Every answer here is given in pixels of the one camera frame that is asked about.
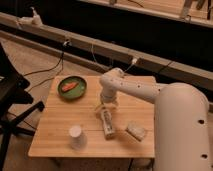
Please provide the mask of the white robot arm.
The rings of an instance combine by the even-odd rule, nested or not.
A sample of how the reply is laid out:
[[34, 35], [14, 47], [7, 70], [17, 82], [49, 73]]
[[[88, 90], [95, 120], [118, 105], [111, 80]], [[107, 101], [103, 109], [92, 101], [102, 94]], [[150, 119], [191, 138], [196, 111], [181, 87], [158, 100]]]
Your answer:
[[154, 105], [154, 171], [211, 171], [207, 97], [186, 83], [131, 81], [114, 68], [99, 78], [100, 101], [113, 103], [117, 93]]

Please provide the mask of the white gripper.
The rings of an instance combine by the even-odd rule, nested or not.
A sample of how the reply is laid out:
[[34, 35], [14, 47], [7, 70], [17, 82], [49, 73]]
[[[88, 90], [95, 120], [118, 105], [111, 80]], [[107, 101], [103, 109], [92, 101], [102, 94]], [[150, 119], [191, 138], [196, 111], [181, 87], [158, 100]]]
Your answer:
[[[116, 91], [103, 89], [100, 94], [100, 100], [102, 103], [111, 103], [110, 104], [111, 111], [117, 110], [118, 103], [116, 103], [116, 101], [117, 101], [117, 92]], [[104, 104], [99, 104], [95, 107], [94, 111], [99, 112], [100, 110], [102, 110], [104, 108], [105, 108]]]

